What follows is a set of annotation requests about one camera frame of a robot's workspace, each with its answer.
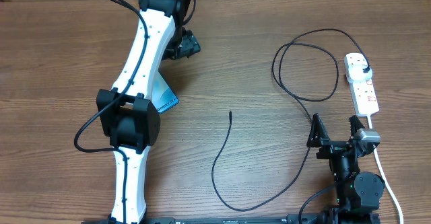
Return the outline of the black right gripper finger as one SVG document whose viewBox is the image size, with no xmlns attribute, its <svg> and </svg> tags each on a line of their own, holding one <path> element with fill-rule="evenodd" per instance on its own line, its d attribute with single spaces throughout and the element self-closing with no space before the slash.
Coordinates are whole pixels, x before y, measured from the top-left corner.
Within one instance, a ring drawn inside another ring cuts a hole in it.
<svg viewBox="0 0 431 224">
<path fill-rule="evenodd" d="M 322 147 L 329 142 L 329 135 L 327 134 L 325 125 L 321 120 L 318 113 L 312 117 L 310 133 L 306 143 L 307 147 Z"/>
<path fill-rule="evenodd" d="M 359 120 L 359 118 L 356 115 L 353 115 L 349 118 L 350 122 L 350 131 L 351 131 L 351 138 L 352 139 L 360 139 L 360 129 L 364 128 L 364 125 Z"/>
</svg>

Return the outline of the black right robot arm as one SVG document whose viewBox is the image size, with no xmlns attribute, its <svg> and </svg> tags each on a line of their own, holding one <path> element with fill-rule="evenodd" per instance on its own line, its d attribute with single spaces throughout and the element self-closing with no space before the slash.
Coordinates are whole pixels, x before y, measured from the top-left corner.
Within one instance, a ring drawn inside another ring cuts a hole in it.
<svg viewBox="0 0 431 224">
<path fill-rule="evenodd" d="M 380 135 L 365 128 L 357 116 L 349 118 L 351 135 L 346 141 L 332 141 L 318 114 L 312 117 L 306 146 L 317 148 L 316 158 L 327 159 L 334 177 L 333 185 L 311 196 L 298 213 L 300 223 L 379 223 L 375 213 L 380 206 L 386 183 L 370 172 L 361 172 L 358 159 L 373 153 L 380 144 Z M 331 190 L 336 191 L 337 204 L 317 214 L 302 216 L 307 204 Z"/>
</svg>

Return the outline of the blue Galaxy smartphone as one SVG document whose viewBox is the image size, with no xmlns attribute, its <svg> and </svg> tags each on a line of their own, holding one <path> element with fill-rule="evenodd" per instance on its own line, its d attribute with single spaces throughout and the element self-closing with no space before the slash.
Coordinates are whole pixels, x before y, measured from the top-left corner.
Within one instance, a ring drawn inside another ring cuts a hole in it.
<svg viewBox="0 0 431 224">
<path fill-rule="evenodd" d="M 179 103 L 176 94 L 157 71 L 152 85 L 152 103 L 159 114 L 163 114 Z"/>
</svg>

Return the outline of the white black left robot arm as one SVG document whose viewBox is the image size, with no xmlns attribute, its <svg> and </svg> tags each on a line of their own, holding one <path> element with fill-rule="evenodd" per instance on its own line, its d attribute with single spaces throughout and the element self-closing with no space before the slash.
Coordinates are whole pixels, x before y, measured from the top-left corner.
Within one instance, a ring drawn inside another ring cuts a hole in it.
<svg viewBox="0 0 431 224">
<path fill-rule="evenodd" d="M 136 35 L 125 66 L 110 90 L 96 97 L 102 130 L 116 161 L 115 201 L 107 223 L 143 223 L 145 168 L 151 146 L 160 132 L 160 113 L 177 103 L 153 101 L 165 59 L 181 59 L 200 52 L 192 31 L 185 29 L 196 0 L 139 0 Z"/>
</svg>

